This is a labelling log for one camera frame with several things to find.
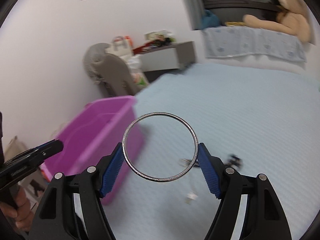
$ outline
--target silver bangle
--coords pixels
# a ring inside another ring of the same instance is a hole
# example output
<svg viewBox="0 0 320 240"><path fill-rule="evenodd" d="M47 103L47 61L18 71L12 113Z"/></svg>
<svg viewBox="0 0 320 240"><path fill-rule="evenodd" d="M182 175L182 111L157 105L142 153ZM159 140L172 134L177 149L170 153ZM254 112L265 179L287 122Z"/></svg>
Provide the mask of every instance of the silver bangle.
<svg viewBox="0 0 320 240"><path fill-rule="evenodd" d="M132 127L139 121L147 118L147 117L151 117L151 116L157 116L157 115L162 115L162 116L167 116L170 118L173 118L179 122L181 122L185 127L188 128L188 130L190 131L192 137L193 137L193 141L195 143L195 152L193 155L193 159L191 160L190 164L188 165L188 167L183 170L181 173L174 175L172 177L168 177L168 178L155 178L155 177L151 177L148 176L144 173L142 173L141 171L137 170L133 164L131 163L131 161L128 158L128 154L127 154L127 149L126 149L126 142L127 142L127 136L129 134L129 131L132 129ZM198 158L198 138L197 135L195 133L195 131L193 130L193 128L182 118L174 115L174 114L169 114L169 113L164 113L164 112L153 112L153 113L149 113L149 114L144 114L140 117L138 117L136 120L134 120L129 127L127 128L127 130L125 130L124 135L123 135L123 139L122 139L122 149L123 149L123 154L124 154L124 158L125 161L127 162L127 164L129 165L129 167L140 177L147 179L147 180L151 180L151 181L155 181L155 182L169 182L169 181L174 181L176 179L181 178L183 175L187 174L188 171L191 170L191 168L193 167L193 165L196 163L196 160Z"/></svg>

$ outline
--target blue gripper pad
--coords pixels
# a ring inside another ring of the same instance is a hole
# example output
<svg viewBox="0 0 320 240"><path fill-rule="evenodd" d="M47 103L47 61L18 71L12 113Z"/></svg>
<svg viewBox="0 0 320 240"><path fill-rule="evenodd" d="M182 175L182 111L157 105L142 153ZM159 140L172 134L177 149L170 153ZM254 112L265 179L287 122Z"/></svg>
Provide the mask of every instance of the blue gripper pad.
<svg viewBox="0 0 320 240"><path fill-rule="evenodd" d="M220 199L220 178L209 160L211 155L209 154L203 143L199 144L198 149L199 166L202 170L205 181L207 182L208 188L210 192L216 196L216 198Z"/></svg>
<svg viewBox="0 0 320 240"><path fill-rule="evenodd" d="M105 197L111 190L116 181L118 173L124 161L122 146L118 148L113 156L108 168L103 174L100 193Z"/></svg>

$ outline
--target purple plastic bin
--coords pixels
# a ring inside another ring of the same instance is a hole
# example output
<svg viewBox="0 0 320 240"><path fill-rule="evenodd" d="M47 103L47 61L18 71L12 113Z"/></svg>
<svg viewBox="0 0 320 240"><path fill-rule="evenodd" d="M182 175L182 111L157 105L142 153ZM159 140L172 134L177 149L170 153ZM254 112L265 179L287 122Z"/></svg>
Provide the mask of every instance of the purple plastic bin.
<svg viewBox="0 0 320 240"><path fill-rule="evenodd" d="M106 98L94 101L76 116L56 138L64 144L63 151L45 160L42 169L49 179L57 172L66 176L81 173L89 166L110 155L122 141L123 134L135 119L133 96ZM128 155L135 160L143 144L139 125L130 131L127 140ZM101 200L103 205L112 201L129 171L123 163L110 193Z"/></svg>

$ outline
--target gray curtain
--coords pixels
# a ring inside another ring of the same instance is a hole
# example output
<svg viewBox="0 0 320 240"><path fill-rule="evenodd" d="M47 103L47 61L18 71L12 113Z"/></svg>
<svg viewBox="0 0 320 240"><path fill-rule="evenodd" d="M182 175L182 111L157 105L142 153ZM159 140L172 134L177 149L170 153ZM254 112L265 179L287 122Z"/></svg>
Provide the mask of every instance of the gray curtain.
<svg viewBox="0 0 320 240"><path fill-rule="evenodd" d="M204 4L202 0L184 0L188 9L191 25L194 30L201 29L201 19L204 15Z"/></svg>

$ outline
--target teddy bear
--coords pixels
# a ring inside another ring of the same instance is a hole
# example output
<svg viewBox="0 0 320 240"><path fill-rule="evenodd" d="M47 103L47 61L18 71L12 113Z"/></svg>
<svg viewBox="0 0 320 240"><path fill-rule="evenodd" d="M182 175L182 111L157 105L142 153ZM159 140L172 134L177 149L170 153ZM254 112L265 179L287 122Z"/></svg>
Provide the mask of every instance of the teddy bear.
<svg viewBox="0 0 320 240"><path fill-rule="evenodd" d="M279 0L286 10L277 16L277 22L260 20L253 15L244 15L243 22L251 28L262 28L297 36L302 42L309 42L311 30L308 23L308 7L303 0Z"/></svg>

